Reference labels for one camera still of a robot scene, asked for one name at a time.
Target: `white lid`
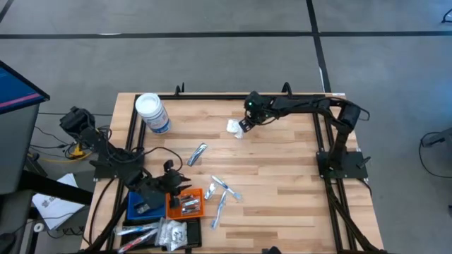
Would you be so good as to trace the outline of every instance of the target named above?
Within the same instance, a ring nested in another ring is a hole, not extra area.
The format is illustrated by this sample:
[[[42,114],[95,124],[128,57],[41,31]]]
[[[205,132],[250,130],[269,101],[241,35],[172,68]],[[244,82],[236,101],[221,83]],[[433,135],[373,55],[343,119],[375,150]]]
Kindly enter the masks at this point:
[[[160,98],[155,93],[145,93],[135,102],[136,111],[145,116],[157,114],[161,106]]]

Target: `orange box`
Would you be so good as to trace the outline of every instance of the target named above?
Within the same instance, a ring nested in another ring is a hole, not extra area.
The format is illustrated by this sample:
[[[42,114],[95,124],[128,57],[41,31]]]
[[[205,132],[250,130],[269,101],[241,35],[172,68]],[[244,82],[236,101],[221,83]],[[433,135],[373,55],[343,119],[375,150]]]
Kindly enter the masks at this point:
[[[188,218],[197,218],[204,216],[204,194],[202,188],[193,188],[193,189],[186,189],[181,191],[181,195],[178,197],[180,198],[183,195],[192,194],[194,198],[199,198],[201,200],[201,206],[199,212],[193,212],[188,215],[182,214],[182,204],[178,208],[171,209],[170,208],[170,195],[169,193],[166,194],[166,208],[167,208],[167,218],[171,219],[188,219]]]

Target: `blue monitor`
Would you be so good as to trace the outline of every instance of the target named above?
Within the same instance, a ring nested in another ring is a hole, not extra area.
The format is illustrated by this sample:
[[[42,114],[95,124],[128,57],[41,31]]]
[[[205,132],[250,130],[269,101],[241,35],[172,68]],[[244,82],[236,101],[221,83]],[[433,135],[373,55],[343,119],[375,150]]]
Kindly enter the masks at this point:
[[[49,99],[47,93],[0,61],[0,114]]]

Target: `white container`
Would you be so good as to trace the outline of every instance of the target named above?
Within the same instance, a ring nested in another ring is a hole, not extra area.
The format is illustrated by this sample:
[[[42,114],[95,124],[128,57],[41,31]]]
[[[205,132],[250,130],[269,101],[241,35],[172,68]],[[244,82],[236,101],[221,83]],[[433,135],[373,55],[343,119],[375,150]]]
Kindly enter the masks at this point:
[[[158,95],[154,93],[141,95],[135,102],[135,108],[152,132],[163,134],[170,130],[170,118]]]

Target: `butcher block tabletop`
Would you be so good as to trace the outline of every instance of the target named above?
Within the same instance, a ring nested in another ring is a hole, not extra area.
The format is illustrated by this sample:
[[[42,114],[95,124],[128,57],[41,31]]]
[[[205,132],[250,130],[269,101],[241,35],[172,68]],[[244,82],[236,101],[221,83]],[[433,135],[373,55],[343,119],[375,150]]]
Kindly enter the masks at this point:
[[[135,96],[136,93],[118,94],[110,126],[110,142],[116,147],[125,147]],[[325,183],[317,169],[319,147],[312,114],[290,114],[272,124],[256,126],[239,140],[226,131],[226,125],[228,119],[243,119],[243,100],[172,99],[162,103],[172,128],[163,135],[153,134],[146,128],[145,150],[163,146],[178,153],[184,160],[180,172],[191,179],[189,183],[194,188],[206,190],[210,176],[215,175],[243,197],[242,202],[228,197],[219,226],[212,230],[210,223],[222,194],[220,187],[217,188],[215,195],[205,202],[205,217],[201,219],[202,247],[194,248],[193,253],[261,253],[263,248],[271,246],[277,246],[282,253],[336,252]],[[320,121],[324,145],[328,149],[322,116]],[[132,147],[138,140],[140,122],[138,117]],[[187,166],[186,161],[201,143],[207,144],[208,148],[195,165]],[[347,148],[358,148],[355,133],[349,136]],[[156,150],[146,155],[144,167],[153,176],[160,176],[162,165],[168,159],[174,160],[176,168],[179,166],[174,155]],[[103,179],[96,183],[84,234],[86,238],[94,206],[108,181]],[[344,179],[344,184],[352,219],[372,244],[383,248],[369,190],[356,179]],[[117,180],[100,201],[93,240],[112,217],[116,191]],[[345,225],[341,218],[339,222],[343,245],[347,248]],[[119,245],[120,237],[116,237],[114,248]],[[157,250],[140,250],[139,253]]]

